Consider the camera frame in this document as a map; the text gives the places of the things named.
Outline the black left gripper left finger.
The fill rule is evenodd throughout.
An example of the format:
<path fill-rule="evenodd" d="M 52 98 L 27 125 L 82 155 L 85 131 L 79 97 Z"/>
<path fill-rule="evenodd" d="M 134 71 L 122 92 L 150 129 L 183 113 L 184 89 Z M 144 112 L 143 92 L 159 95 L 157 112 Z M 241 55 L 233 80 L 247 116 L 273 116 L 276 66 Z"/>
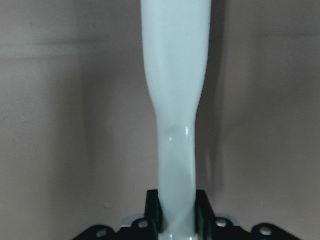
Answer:
<path fill-rule="evenodd" d="M 145 240 L 159 240 L 165 232 L 164 214 L 160 204 L 158 190 L 148 190 L 146 194 L 144 218 L 148 226 Z"/>

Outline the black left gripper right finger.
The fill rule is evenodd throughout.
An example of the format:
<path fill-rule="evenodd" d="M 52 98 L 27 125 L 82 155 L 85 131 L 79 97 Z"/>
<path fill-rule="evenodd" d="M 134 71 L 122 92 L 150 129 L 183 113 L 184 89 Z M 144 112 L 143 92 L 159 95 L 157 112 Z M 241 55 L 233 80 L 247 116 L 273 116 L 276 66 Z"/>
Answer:
<path fill-rule="evenodd" d="M 209 198 L 204 190 L 196 191 L 195 201 L 195 230 L 199 240 L 212 240 L 212 223 L 215 214 Z"/>

